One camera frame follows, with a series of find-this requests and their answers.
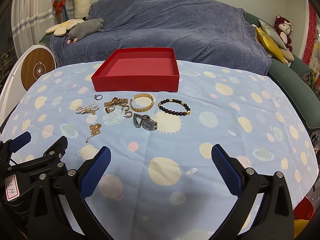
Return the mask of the gold wristwatch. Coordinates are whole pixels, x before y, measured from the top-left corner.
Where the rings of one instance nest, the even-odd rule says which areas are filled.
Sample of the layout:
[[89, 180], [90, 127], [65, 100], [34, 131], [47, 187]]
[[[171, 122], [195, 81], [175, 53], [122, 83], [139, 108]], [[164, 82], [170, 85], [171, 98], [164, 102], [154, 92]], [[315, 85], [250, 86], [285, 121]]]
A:
[[111, 101], [105, 102], [104, 107], [118, 106], [118, 105], [127, 105], [128, 100], [114, 97]]

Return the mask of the silver blue-dial wristwatch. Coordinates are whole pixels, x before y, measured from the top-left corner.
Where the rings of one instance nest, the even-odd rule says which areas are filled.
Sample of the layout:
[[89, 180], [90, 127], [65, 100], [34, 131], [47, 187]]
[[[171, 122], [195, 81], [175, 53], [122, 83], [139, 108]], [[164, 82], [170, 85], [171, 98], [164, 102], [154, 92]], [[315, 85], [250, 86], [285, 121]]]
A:
[[152, 120], [148, 115], [140, 115], [135, 113], [133, 115], [133, 124], [136, 128], [144, 128], [147, 131], [156, 131], [157, 122]]

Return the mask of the gold cuff bangle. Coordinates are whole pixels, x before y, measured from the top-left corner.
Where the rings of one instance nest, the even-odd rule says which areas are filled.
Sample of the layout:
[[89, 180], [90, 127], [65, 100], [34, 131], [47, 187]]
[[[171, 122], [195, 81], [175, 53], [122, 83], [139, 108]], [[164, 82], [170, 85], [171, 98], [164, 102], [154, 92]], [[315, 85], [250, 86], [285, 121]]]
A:
[[140, 93], [130, 99], [130, 107], [134, 112], [147, 112], [154, 106], [155, 99], [151, 94]]

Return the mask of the blue planet pattern tablecloth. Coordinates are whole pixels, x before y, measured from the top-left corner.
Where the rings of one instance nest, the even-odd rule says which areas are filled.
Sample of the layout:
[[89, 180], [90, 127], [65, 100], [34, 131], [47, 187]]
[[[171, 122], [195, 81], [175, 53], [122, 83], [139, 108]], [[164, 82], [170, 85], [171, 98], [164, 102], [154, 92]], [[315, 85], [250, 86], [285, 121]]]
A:
[[[40, 157], [59, 137], [68, 139], [62, 161], [78, 168], [103, 146], [112, 159], [86, 199], [115, 239], [208, 239], [236, 201], [211, 159], [220, 144], [229, 156], [259, 174], [283, 173], [293, 206], [318, 176], [309, 135], [280, 88], [266, 76], [179, 61], [177, 93], [153, 93], [154, 106], [134, 112], [134, 92], [107, 92], [95, 115], [77, 114], [94, 102], [91, 77], [99, 62], [61, 67], [41, 77], [20, 100], [2, 133], [25, 131], [31, 142], [16, 163]], [[156, 131], [136, 128], [121, 105], [148, 115]]]

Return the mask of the round wooden white appliance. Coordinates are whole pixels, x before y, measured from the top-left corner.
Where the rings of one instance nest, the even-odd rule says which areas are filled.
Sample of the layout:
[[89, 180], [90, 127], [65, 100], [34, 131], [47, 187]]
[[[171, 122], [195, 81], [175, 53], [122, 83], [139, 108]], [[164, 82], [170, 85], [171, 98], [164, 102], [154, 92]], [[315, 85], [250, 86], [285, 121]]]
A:
[[56, 68], [52, 51], [33, 45], [17, 60], [1, 91], [1, 123], [14, 110], [29, 88], [44, 74]]

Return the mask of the gold hoop earring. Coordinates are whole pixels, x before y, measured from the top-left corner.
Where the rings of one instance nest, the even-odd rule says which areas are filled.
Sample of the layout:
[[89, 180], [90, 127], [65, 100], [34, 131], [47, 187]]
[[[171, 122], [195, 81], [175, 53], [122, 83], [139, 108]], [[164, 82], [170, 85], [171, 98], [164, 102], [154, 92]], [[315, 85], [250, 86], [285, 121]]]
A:
[[133, 116], [131, 111], [126, 111], [124, 117], [125, 118], [131, 118]]
[[128, 105], [122, 106], [121, 110], [127, 112], [130, 109]]

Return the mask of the cream flower cushion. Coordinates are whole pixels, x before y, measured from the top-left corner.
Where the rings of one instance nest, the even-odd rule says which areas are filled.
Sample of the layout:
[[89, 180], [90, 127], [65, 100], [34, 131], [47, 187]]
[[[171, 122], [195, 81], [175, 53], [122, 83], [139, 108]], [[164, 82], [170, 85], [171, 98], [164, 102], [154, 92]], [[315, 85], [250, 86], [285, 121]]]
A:
[[46, 34], [53, 34], [54, 36], [60, 37], [67, 33], [67, 31], [70, 31], [73, 29], [76, 25], [84, 22], [82, 19], [71, 19], [67, 20], [65, 22], [62, 22], [60, 24], [56, 24], [50, 28], [48, 28], [45, 33]]

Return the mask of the red cardboard tray box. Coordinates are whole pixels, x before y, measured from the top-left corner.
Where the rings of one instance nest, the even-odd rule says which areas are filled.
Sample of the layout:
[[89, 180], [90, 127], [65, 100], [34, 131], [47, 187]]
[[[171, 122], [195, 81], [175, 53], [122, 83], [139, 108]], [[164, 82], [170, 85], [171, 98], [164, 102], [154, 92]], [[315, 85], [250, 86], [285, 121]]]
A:
[[91, 77], [97, 92], [177, 92], [180, 72], [173, 48], [115, 50]]

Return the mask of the white sheer curtain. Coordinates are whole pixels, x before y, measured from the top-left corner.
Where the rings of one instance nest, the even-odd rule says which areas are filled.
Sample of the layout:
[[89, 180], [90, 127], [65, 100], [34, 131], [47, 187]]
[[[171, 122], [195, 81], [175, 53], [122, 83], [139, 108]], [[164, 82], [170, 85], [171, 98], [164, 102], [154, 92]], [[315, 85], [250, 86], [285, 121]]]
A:
[[13, 0], [11, 6], [11, 32], [17, 57], [57, 24], [53, 10], [54, 0]]

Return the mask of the grey plush mole toy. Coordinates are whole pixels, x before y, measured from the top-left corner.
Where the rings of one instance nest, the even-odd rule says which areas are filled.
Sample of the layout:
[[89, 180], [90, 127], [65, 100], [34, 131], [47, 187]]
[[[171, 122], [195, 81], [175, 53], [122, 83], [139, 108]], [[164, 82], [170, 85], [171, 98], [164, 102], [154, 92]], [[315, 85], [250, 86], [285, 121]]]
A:
[[69, 31], [67, 44], [70, 44], [71, 42], [76, 43], [87, 35], [103, 31], [103, 22], [104, 20], [102, 18], [98, 18], [79, 23]]

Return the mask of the red ribbon bow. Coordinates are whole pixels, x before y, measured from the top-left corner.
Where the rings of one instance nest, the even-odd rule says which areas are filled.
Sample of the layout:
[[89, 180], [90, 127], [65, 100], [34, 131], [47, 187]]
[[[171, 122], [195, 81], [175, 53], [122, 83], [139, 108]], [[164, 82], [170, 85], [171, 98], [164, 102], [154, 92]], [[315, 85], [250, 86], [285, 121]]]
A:
[[62, 20], [63, 16], [62, 16], [62, 11], [63, 11], [63, 7], [65, 6], [65, 0], [61, 0], [61, 1], [54, 1], [53, 2], [53, 8], [55, 11], [55, 18], [59, 18]]

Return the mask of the cream plush under pillows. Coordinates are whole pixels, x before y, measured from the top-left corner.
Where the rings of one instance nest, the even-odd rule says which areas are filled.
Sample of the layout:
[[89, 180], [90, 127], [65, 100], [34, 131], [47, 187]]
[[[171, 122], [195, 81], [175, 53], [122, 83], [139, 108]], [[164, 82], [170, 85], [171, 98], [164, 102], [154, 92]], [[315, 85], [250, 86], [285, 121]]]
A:
[[280, 48], [280, 51], [286, 61], [293, 62], [295, 60], [293, 54], [289, 50]]

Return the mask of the gold satin pillow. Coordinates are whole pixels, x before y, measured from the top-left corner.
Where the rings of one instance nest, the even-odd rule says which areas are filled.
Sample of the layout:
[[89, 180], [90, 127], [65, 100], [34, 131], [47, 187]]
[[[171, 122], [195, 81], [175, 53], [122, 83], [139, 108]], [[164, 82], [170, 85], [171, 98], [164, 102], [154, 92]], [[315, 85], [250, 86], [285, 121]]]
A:
[[257, 34], [258, 41], [262, 46], [276, 59], [278, 59], [283, 64], [286, 64], [286, 60], [283, 57], [278, 45], [274, 40], [267, 35], [261, 28], [255, 26], [255, 31]]

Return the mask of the grey-green pillow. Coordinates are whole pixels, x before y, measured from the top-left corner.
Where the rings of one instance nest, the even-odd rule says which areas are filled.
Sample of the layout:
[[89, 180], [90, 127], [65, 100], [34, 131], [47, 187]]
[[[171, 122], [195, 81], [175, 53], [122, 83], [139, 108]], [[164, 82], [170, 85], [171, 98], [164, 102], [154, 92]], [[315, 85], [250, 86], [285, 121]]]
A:
[[274, 42], [282, 49], [286, 49], [285, 43], [283, 42], [283, 40], [281, 39], [281, 37], [278, 35], [278, 33], [266, 22], [264, 22], [263, 20], [259, 19], [259, 24], [260, 27], [262, 28], [262, 30], [267, 33], [267, 35], [269, 37], [272, 38], [272, 40], [274, 40]]

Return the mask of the red monkey plush toy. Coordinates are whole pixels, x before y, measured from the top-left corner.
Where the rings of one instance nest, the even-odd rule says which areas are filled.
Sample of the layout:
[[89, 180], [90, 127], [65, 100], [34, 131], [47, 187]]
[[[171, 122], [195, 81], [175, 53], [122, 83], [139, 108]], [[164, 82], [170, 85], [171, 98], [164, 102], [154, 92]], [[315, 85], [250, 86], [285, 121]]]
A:
[[292, 52], [290, 34], [292, 32], [292, 23], [282, 16], [276, 16], [274, 28], [277, 30], [278, 35], [284, 42], [287, 50]]

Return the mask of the blue-grey sofa blanket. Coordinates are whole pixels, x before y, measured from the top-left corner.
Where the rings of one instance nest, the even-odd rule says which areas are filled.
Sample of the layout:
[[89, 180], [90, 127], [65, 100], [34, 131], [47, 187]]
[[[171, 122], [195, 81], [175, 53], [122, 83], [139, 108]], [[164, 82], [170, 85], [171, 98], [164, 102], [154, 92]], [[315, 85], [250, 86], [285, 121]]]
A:
[[76, 43], [52, 36], [57, 65], [104, 61], [116, 49], [169, 47], [178, 60], [266, 75], [271, 58], [255, 39], [243, 9], [214, 0], [99, 0], [91, 19], [102, 31]]

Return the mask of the red fringed wall hanging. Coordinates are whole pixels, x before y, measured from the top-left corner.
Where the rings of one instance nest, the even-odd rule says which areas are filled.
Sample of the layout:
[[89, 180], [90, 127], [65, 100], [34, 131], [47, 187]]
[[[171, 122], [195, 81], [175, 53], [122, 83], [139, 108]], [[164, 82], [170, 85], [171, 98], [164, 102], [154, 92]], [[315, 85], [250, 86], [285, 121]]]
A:
[[311, 57], [313, 54], [313, 48], [316, 40], [316, 29], [317, 29], [317, 13], [310, 3], [308, 1], [309, 5], [309, 25], [308, 25], [308, 35], [306, 39], [306, 45], [304, 49], [304, 54], [303, 54], [303, 62], [306, 65], [309, 65], [311, 61]]

